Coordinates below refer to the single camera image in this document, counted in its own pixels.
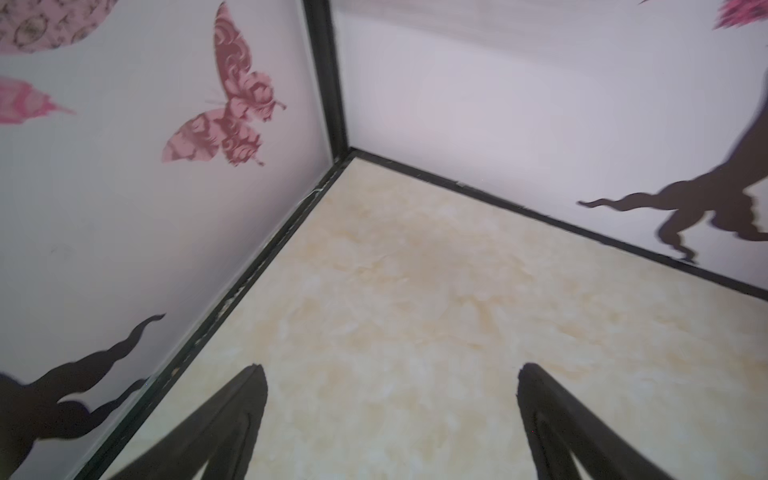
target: black corner trim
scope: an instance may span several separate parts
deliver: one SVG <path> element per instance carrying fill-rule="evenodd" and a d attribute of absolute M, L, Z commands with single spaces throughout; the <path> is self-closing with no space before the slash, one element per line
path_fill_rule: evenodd
<path fill-rule="evenodd" d="M 303 0 L 303 4 L 331 154 L 333 161 L 341 161 L 349 150 L 349 142 L 346 136 L 331 6 L 329 0 Z"/>
<path fill-rule="evenodd" d="M 353 157 L 345 158 L 334 164 L 323 179 L 313 189 L 301 204 L 294 210 L 288 221 L 275 233 L 272 240 L 259 253 L 243 275 L 230 288 L 227 295 L 216 305 L 210 315 L 192 334 L 192 337 L 181 347 L 179 353 L 168 363 L 163 371 L 152 382 L 150 387 L 131 407 L 131 410 L 118 423 L 112 433 L 104 440 L 99 449 L 85 463 L 74 480 L 98 480 L 109 465 L 117 458 L 131 437 L 141 427 L 147 417 L 157 407 L 176 380 L 192 363 L 222 323 L 232 313 L 243 299 L 251 286 L 259 279 L 264 270 L 272 263 L 277 254 L 288 243 L 288 240 L 299 229 L 312 209 L 320 202 L 328 189 L 341 176 Z"/>
<path fill-rule="evenodd" d="M 352 153 L 350 154 L 350 157 L 362 158 L 363 160 L 369 161 L 372 164 L 377 164 L 382 167 L 389 168 L 390 170 L 399 172 L 401 174 L 418 178 L 419 180 L 423 180 L 427 183 L 437 185 L 438 187 L 447 188 L 448 190 L 454 191 L 457 194 L 462 194 L 467 197 L 474 198 L 475 200 L 480 200 L 481 202 L 485 202 L 487 204 L 493 205 L 494 207 L 499 207 L 505 210 L 509 210 L 511 212 L 515 212 L 516 214 L 520 214 L 525 217 L 532 218 L 540 222 L 544 222 L 547 225 L 552 225 L 553 227 L 561 228 L 562 230 L 566 230 L 571 233 L 576 233 L 577 235 L 586 237 L 590 240 L 595 240 L 604 245 L 608 245 L 609 247 L 618 248 L 619 250 L 623 250 L 628 253 L 633 253 L 634 255 L 638 255 L 639 257 L 652 260 L 656 263 L 661 263 L 662 265 L 666 265 L 668 267 L 674 268 L 675 270 L 680 270 L 682 272 L 689 273 L 690 275 L 698 276 L 699 278 L 709 280 L 710 282 L 714 282 L 714 283 L 717 283 L 718 285 L 725 286 L 726 288 L 736 290 L 737 292 L 743 293 L 745 295 L 754 296 L 761 300 L 768 301 L 768 290 L 764 290 L 762 288 L 759 288 L 758 286 L 740 282 L 739 280 L 729 278 L 728 276 L 720 275 L 719 273 L 710 272 L 709 270 L 699 268 L 698 266 L 691 265 L 690 263 L 681 262 L 679 260 L 675 260 L 674 258 L 667 257 L 660 253 L 651 252 L 650 250 L 645 250 L 644 248 L 637 247 L 630 243 L 622 242 L 621 240 L 616 240 L 615 238 L 606 237 L 605 235 L 602 235 L 600 233 L 596 233 L 591 230 L 587 230 L 585 228 L 577 227 L 571 223 L 566 223 L 561 220 L 556 220 L 552 217 L 547 217 L 544 214 L 540 214 L 539 212 L 529 210 L 528 208 L 522 207 L 517 204 L 513 204 L 510 201 L 503 200 L 499 197 L 488 194 L 482 190 L 469 187 L 461 182 L 449 180 L 447 178 L 440 177 L 439 175 L 430 174 L 429 172 L 425 172 L 418 168 L 410 167 L 408 165 L 404 165 L 394 160 L 380 157 L 379 155 L 374 155 L 354 147 L 352 149 Z"/>

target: wall decal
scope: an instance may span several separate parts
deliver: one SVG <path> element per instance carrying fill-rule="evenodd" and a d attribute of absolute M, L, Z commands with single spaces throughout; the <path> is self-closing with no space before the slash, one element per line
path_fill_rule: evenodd
<path fill-rule="evenodd" d="M 713 227 L 734 232 L 742 240 L 768 241 L 768 233 L 755 224 L 754 199 L 744 191 L 765 177 L 768 177 L 768 72 L 757 115 L 722 164 L 693 180 L 669 184 L 657 194 L 640 192 L 620 200 L 601 198 L 578 203 L 588 208 L 604 205 L 621 212 L 635 208 L 673 211 L 656 236 L 681 252 L 682 260 L 695 263 L 697 253 L 683 245 L 680 233 L 699 223 L 708 211 L 714 212 L 710 220 Z"/>
<path fill-rule="evenodd" d="M 246 122 L 251 117 L 269 121 L 276 106 L 286 108 L 275 100 L 270 77 L 250 72 L 250 49 L 235 27 L 226 2 L 219 7 L 214 22 L 214 53 L 227 104 L 182 125 L 166 143 L 163 162 L 182 158 L 208 161 L 219 147 L 232 165 L 247 162 L 255 158 L 261 143 L 260 135 Z"/>
<path fill-rule="evenodd" d="M 139 390 L 145 379 L 136 380 L 122 395 L 93 412 L 82 402 L 60 401 L 72 393 L 93 388 L 115 362 L 131 353 L 144 328 L 164 316 L 151 316 L 109 350 L 57 366 L 27 385 L 0 373 L 0 478 L 9 477 L 23 463 L 36 440 L 82 437 L 101 425 L 131 393 Z"/>
<path fill-rule="evenodd" d="M 73 114 L 23 80 L 0 76 L 0 124 L 23 124 L 30 118 L 45 117 L 52 111 Z"/>
<path fill-rule="evenodd" d="M 725 0 L 715 28 L 740 27 L 768 19 L 768 0 Z"/>
<path fill-rule="evenodd" d="M 0 0 L 0 53 L 34 53 L 87 37 L 118 0 Z"/>

